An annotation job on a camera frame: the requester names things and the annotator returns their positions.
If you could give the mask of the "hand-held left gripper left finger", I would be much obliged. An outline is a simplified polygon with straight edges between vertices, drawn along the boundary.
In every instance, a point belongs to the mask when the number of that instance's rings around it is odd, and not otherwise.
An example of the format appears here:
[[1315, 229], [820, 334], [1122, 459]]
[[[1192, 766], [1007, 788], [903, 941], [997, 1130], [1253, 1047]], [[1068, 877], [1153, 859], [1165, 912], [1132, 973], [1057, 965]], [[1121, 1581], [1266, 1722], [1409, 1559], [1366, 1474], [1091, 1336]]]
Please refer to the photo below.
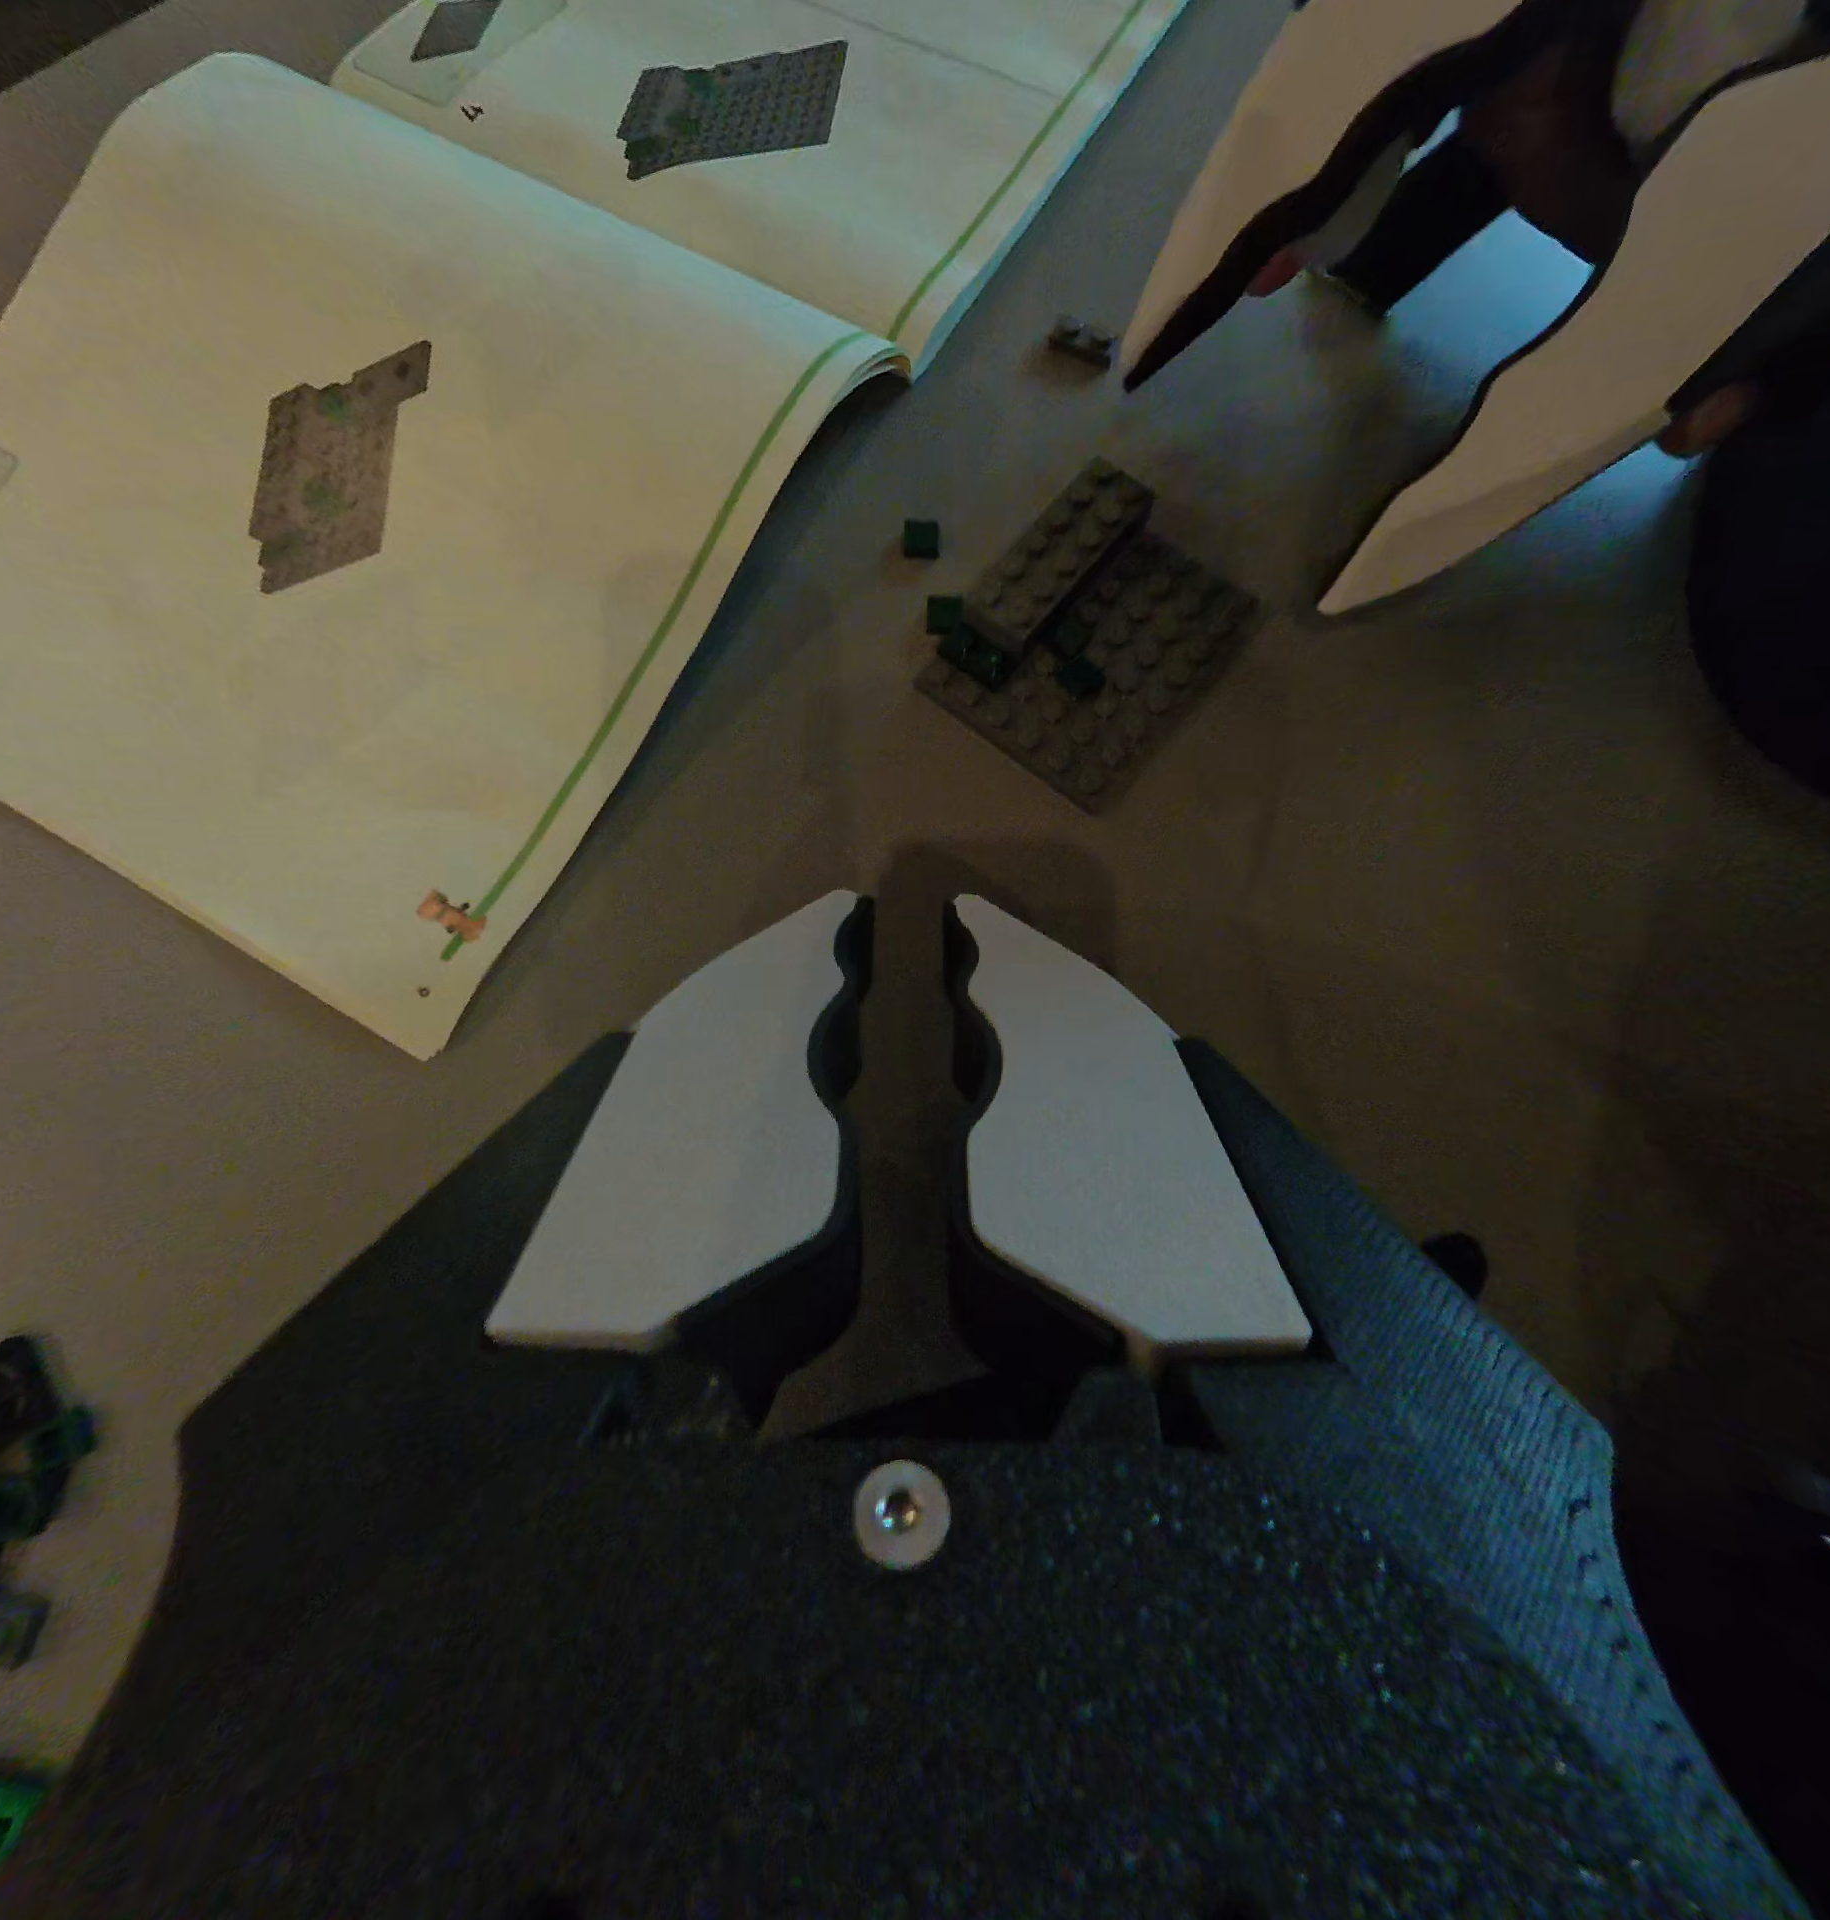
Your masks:
[[835, 890], [638, 1019], [485, 1334], [688, 1356], [765, 1420], [862, 1290], [862, 1067], [875, 900]]

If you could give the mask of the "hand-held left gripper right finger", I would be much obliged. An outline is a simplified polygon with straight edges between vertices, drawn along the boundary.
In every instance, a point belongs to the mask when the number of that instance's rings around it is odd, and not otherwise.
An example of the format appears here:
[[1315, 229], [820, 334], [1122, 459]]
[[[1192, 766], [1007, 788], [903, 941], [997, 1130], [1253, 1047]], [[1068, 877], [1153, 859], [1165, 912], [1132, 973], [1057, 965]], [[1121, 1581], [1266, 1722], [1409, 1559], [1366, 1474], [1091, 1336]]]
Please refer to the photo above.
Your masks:
[[1117, 977], [981, 895], [944, 907], [951, 1318], [993, 1374], [1290, 1363], [1315, 1328], [1185, 1065]]

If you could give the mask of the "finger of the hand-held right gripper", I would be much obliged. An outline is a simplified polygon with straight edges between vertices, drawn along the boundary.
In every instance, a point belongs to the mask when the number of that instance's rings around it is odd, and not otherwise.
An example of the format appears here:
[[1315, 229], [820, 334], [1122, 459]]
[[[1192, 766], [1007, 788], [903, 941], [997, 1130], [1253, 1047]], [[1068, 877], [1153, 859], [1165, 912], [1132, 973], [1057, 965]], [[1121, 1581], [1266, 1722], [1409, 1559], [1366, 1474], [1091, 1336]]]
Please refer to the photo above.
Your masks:
[[1122, 330], [1122, 388], [1328, 227], [1400, 135], [1431, 131], [1546, 38], [1530, 2], [1308, 2], [1288, 15], [1180, 204]]
[[1704, 94], [1621, 239], [1497, 364], [1439, 459], [1392, 494], [1317, 601], [1404, 593], [1574, 493], [1673, 414], [1758, 372], [1830, 315], [1830, 38]]

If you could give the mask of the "long grey toy brick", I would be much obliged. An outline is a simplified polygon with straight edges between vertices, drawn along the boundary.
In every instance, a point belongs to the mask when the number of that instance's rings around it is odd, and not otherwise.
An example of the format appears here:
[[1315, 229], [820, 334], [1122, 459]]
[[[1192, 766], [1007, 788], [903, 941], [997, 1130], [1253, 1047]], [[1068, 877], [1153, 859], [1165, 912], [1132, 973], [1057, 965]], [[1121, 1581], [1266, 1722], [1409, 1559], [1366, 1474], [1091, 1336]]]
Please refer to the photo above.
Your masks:
[[1007, 656], [1025, 656], [1145, 530], [1155, 497], [1122, 467], [1089, 460], [963, 593], [962, 623]]

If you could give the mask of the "grey studded baseplate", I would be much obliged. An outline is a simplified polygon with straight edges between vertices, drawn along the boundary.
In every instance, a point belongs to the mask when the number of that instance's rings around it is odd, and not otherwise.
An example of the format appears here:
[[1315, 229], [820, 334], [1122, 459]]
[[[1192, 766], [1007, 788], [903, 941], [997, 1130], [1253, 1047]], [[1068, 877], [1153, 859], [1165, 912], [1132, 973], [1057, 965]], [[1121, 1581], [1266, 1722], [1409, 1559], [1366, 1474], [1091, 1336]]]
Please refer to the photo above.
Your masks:
[[[1083, 812], [1103, 812], [1202, 704], [1266, 607], [1155, 531], [1105, 562], [1000, 690], [957, 672], [933, 640], [915, 690], [983, 746]], [[1057, 659], [1095, 653], [1110, 686], [1073, 700]]]

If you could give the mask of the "person's right hand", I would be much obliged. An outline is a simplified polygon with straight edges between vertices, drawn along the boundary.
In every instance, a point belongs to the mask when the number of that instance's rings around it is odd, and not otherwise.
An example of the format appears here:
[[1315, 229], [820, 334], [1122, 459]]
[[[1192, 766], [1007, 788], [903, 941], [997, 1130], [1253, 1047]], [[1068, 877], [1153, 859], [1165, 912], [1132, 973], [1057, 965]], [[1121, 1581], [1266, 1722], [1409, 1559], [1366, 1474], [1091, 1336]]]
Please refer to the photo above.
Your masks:
[[1655, 445], [1675, 460], [1693, 460], [1710, 451], [1740, 428], [1758, 400], [1754, 382], [1730, 382], [1718, 389], [1672, 414]]

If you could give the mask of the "dark cloth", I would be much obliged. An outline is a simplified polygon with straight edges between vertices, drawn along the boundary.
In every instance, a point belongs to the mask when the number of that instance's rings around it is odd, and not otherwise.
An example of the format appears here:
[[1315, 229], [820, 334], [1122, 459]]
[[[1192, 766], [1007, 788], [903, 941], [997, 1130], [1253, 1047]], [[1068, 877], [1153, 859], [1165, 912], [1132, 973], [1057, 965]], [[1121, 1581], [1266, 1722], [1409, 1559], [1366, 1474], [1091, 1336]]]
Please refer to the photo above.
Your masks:
[[1734, 729], [1830, 801], [1830, 399], [1754, 419], [1707, 457], [1686, 623]]

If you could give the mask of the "open instruction booklet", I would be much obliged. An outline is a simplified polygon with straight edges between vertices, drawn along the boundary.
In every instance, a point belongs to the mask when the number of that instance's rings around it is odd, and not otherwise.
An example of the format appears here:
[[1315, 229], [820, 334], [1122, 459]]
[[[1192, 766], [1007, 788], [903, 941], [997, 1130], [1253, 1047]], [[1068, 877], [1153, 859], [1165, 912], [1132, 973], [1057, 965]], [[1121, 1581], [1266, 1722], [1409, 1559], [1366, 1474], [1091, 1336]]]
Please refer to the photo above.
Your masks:
[[431, 1061], [1180, 11], [402, 4], [151, 86], [0, 317], [0, 804]]

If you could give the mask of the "pile of small toy bricks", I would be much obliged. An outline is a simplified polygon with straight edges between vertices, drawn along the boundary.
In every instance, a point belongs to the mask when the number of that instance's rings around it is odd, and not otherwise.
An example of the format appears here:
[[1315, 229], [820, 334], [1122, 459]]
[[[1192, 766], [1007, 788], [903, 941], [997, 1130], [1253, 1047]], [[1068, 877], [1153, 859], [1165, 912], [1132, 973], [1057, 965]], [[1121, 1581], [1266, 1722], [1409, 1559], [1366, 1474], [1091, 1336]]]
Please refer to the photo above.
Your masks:
[[[58, 1520], [76, 1466], [97, 1448], [88, 1406], [68, 1402], [29, 1334], [0, 1342], [0, 1675], [25, 1666], [51, 1600], [6, 1584], [3, 1566]], [[51, 1791], [53, 1763], [0, 1748], [0, 1867]]]

